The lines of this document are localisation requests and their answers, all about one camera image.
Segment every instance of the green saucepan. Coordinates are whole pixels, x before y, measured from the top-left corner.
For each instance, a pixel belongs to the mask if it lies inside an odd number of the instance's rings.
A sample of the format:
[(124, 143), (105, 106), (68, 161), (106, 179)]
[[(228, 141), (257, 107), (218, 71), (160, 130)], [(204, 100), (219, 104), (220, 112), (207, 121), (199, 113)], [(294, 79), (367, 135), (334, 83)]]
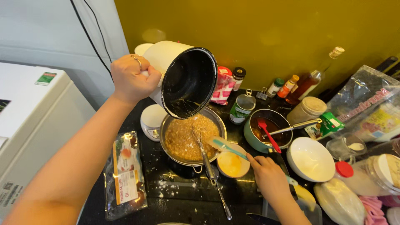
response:
[[(262, 153), (269, 153), (269, 152), (271, 152), (271, 150), (272, 150), (272, 152), (275, 152), (275, 150), (273, 149), (272, 144), (271, 144), (271, 142), (269, 142), (268, 138), (266, 138), (263, 141), (260, 141), (256, 137), (256, 135), (262, 136), (265, 134), (264, 131), (260, 131), (260, 129), (256, 127), (256, 126), (258, 126), (257, 125), (258, 117), (262, 117), (262, 118), (266, 118), (266, 119), (270, 120), (277, 126), (278, 129), (290, 127), (290, 124), (285, 119), (285, 117), (283, 117), (281, 114), (279, 114), (273, 110), (263, 108), (263, 109), (254, 111), (254, 113), (249, 116), (246, 124), (244, 125), (244, 137), (246, 138), (246, 141), (251, 145), (251, 147), (253, 147), (257, 151), (262, 152)], [(271, 128), (272, 128), (272, 126), (270, 126), (270, 127), (267, 126), (267, 130), (269, 132), (276, 131), (276, 130), (271, 130)], [(281, 149), (286, 149), (289, 147), (289, 145), (292, 141), (293, 132), (286, 131), (283, 133), (272, 135), (272, 137), (274, 138), (276, 143), (278, 143), (278, 145)]]

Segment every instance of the refrigerator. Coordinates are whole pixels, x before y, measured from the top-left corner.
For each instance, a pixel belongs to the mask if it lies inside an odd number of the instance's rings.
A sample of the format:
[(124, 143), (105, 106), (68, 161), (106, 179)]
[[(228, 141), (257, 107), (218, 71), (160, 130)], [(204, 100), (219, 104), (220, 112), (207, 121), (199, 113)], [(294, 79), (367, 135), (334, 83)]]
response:
[(0, 223), (40, 168), (94, 114), (65, 71), (0, 63)]

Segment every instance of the ring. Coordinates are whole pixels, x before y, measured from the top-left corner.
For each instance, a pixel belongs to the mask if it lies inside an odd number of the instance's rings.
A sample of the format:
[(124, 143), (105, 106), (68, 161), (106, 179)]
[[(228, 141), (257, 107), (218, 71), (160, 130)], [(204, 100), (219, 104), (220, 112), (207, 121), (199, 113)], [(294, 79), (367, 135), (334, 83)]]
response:
[(142, 71), (142, 63), (140, 62), (140, 60), (138, 58), (136, 58), (134, 55), (130, 55), (130, 56), (139, 62), (139, 68), (140, 68), (140, 71)]

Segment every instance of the granola mixture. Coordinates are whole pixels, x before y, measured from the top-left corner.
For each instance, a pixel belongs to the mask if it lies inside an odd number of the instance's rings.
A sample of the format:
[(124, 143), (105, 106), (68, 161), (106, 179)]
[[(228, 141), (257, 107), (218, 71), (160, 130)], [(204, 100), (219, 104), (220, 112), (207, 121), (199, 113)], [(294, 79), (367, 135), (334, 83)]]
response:
[(168, 150), (181, 158), (193, 161), (201, 161), (201, 150), (193, 136), (193, 128), (196, 136), (202, 134), (202, 144), (209, 158), (212, 158), (216, 149), (207, 144), (205, 140), (210, 136), (219, 136), (219, 130), (209, 118), (196, 114), (186, 120), (174, 119), (165, 132), (165, 144)]

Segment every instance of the red lid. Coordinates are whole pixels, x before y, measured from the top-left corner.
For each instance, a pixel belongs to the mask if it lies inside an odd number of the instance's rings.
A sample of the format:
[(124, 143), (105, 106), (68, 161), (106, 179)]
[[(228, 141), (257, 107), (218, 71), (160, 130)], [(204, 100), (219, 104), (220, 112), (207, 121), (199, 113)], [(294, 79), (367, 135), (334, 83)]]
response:
[(338, 174), (342, 177), (348, 178), (352, 177), (354, 174), (353, 167), (351, 167), (350, 164), (345, 161), (339, 161), (335, 163), (335, 167)]

